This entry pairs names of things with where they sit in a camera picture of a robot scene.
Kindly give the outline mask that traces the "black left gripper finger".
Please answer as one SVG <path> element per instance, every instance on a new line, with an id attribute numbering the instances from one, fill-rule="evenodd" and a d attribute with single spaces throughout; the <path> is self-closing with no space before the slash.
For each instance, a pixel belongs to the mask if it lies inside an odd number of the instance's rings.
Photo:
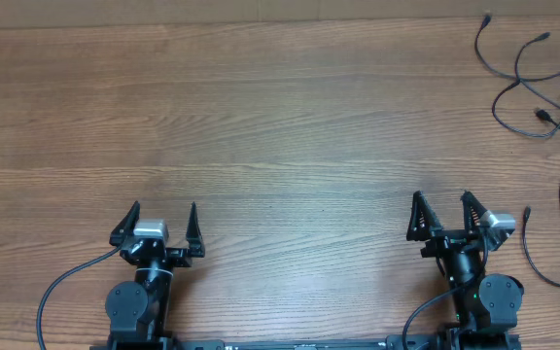
<path id="1" fill-rule="evenodd" d="M 111 231 L 109 244 L 112 246 L 121 246 L 125 240 L 133 233 L 136 223 L 139 220 L 140 204 L 135 201 L 127 214 Z"/>
<path id="2" fill-rule="evenodd" d="M 189 244 L 189 255 L 192 258 L 204 258 L 205 246 L 203 237 L 199 228 L 197 206 L 193 202 L 191 206 L 188 227 L 186 231 L 186 240 Z"/>

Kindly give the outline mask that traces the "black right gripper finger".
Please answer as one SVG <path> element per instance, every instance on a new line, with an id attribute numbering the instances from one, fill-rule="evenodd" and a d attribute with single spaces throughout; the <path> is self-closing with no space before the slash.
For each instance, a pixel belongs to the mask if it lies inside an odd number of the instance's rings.
<path id="1" fill-rule="evenodd" d="M 435 211 L 422 191 L 412 196 L 411 215 L 406 232 L 407 241 L 427 241 L 443 231 Z"/>
<path id="2" fill-rule="evenodd" d="M 480 238 L 490 226 L 490 213 L 470 191 L 464 191 L 460 200 L 463 206 L 463 220 L 466 233 Z"/>

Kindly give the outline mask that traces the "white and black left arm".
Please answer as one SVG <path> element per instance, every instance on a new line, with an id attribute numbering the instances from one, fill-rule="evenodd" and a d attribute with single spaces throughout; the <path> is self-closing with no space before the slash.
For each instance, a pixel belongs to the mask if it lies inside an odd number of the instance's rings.
<path id="1" fill-rule="evenodd" d="M 191 206 L 185 248 L 167 245 L 169 232 L 163 219 L 142 219 L 135 202 L 112 230 L 109 244 L 136 267 L 134 279 L 121 282 L 107 295 L 105 311 L 110 332 L 100 349 L 181 349 L 176 336 L 165 329 L 173 270 L 190 267 L 205 256 L 197 207 Z"/>

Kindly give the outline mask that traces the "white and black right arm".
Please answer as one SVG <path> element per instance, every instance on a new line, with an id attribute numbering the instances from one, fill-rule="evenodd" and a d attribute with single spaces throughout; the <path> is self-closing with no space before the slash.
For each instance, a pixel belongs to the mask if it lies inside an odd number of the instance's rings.
<path id="1" fill-rule="evenodd" d="M 504 274 L 488 274 L 489 254 L 497 251 L 514 233 L 515 219 L 483 206 L 469 191 L 461 195 L 464 226 L 446 229 L 417 191 L 412 196 L 406 239 L 423 242 L 421 256 L 435 259 L 449 290 L 421 304 L 403 325 L 404 349 L 519 349 L 517 326 L 524 287 Z M 456 321 L 438 328 L 434 335 L 411 337 L 411 323 L 427 308 L 451 298 Z"/>

